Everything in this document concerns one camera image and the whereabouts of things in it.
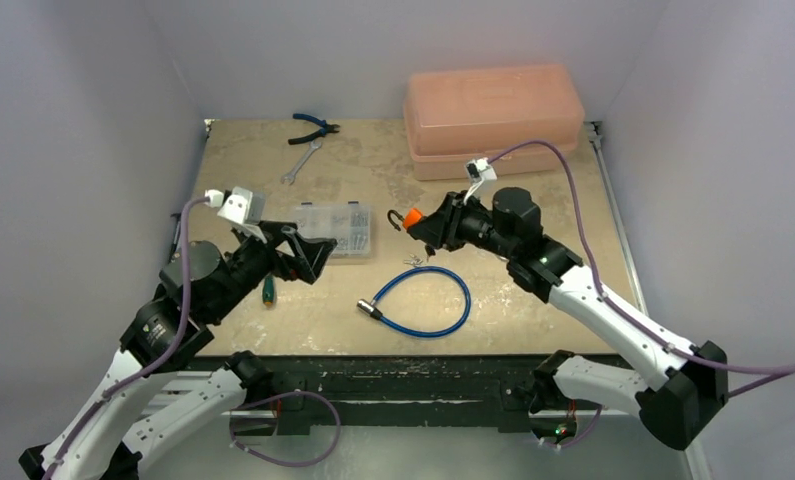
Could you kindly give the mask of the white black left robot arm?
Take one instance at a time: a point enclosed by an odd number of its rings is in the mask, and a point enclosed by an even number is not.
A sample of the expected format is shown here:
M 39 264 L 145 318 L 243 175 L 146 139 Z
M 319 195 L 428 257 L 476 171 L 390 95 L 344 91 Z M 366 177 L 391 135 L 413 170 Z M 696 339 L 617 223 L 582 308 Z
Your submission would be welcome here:
M 210 326 L 220 324 L 267 276 L 312 284 L 337 246 L 334 239 L 302 237 L 290 222 L 259 226 L 262 236 L 237 231 L 240 245 L 232 253 L 196 241 L 175 254 L 80 413 L 55 440 L 21 454 L 28 478 L 137 479 L 222 412 L 273 402 L 272 372 L 252 352 L 240 351 L 172 404 L 142 415 L 212 340 Z

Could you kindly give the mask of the blue cable lock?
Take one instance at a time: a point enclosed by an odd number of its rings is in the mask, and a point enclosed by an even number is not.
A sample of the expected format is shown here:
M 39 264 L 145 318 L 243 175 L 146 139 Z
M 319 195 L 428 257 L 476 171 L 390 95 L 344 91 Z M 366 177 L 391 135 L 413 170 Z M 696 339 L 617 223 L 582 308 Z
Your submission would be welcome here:
M 356 308 L 400 335 L 430 340 L 457 332 L 472 313 L 468 284 L 454 271 L 416 266 L 397 274 Z

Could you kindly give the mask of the orange black padlock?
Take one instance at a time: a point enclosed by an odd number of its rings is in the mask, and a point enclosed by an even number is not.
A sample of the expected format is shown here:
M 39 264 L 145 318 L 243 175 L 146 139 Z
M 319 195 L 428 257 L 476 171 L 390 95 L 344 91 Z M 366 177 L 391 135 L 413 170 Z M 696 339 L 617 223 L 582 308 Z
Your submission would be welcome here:
M 393 229 L 401 231 L 417 224 L 424 218 L 424 214 L 417 208 L 411 208 L 405 214 L 391 209 L 387 211 L 386 218 Z

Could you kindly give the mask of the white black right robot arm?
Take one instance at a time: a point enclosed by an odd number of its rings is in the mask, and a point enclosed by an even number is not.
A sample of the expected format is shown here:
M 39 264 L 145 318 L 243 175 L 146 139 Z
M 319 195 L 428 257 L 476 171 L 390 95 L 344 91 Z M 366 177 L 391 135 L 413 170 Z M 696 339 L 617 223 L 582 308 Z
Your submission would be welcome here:
M 528 191 L 503 188 L 489 207 L 450 192 L 432 214 L 413 209 L 401 223 L 428 252 L 470 244 L 505 258 L 518 287 L 580 322 L 626 361 L 619 368 L 557 351 L 533 372 L 531 412 L 584 400 L 636 417 L 660 443 L 684 450 L 726 405 L 727 374 L 712 366 L 726 361 L 725 352 L 711 341 L 696 346 L 632 309 L 544 233 Z

